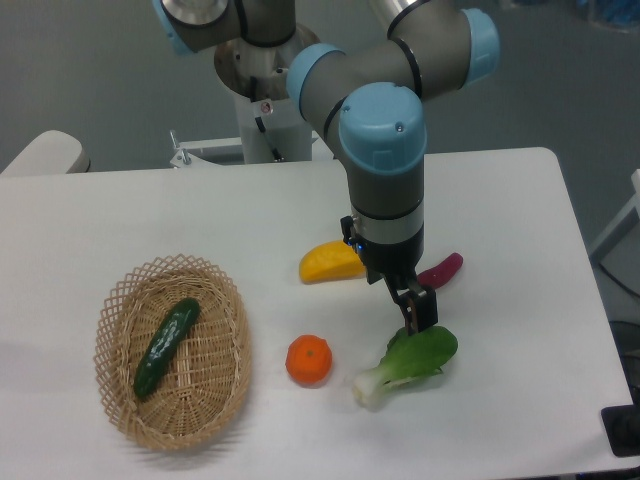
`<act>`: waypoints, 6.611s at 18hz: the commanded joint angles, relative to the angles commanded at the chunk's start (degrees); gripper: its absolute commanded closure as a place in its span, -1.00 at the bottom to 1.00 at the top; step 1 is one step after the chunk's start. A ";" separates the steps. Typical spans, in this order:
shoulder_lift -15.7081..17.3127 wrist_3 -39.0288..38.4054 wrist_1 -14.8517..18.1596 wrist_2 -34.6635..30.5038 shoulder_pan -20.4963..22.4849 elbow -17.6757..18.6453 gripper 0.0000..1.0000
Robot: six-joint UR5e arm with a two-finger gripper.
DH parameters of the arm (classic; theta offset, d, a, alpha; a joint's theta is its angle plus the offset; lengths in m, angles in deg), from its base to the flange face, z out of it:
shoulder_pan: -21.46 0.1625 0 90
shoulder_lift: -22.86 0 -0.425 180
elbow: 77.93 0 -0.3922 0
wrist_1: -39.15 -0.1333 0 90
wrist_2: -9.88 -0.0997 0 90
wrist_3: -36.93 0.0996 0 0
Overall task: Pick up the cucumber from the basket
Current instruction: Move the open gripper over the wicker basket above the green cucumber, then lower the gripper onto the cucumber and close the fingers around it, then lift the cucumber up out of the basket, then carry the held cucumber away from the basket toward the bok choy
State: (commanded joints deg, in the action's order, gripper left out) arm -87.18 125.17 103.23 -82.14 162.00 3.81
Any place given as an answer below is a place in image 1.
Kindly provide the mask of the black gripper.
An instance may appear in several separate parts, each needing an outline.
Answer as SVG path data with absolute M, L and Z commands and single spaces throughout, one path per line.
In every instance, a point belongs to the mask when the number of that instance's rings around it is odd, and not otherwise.
M 424 227 L 406 240 L 382 244 L 357 233 L 352 216 L 341 218 L 340 225 L 343 242 L 358 255 L 366 269 L 367 281 L 372 284 L 385 277 L 391 298 L 404 318 L 406 333 L 414 335 L 416 331 L 425 331 L 436 325 L 436 291 L 430 286 L 423 286 L 416 274 L 416 266 L 424 251 Z

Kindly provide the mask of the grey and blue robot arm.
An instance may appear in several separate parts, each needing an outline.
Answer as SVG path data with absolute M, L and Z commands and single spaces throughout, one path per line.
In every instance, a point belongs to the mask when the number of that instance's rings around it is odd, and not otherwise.
M 180 54 L 215 52 L 246 163 L 303 161 L 320 139 L 345 168 L 344 240 L 369 283 L 384 281 L 409 334 L 438 320 L 419 283 L 424 244 L 424 103 L 492 74 L 492 19 L 450 1 L 375 1 L 385 40 L 349 55 L 298 23 L 291 1 L 157 1 Z

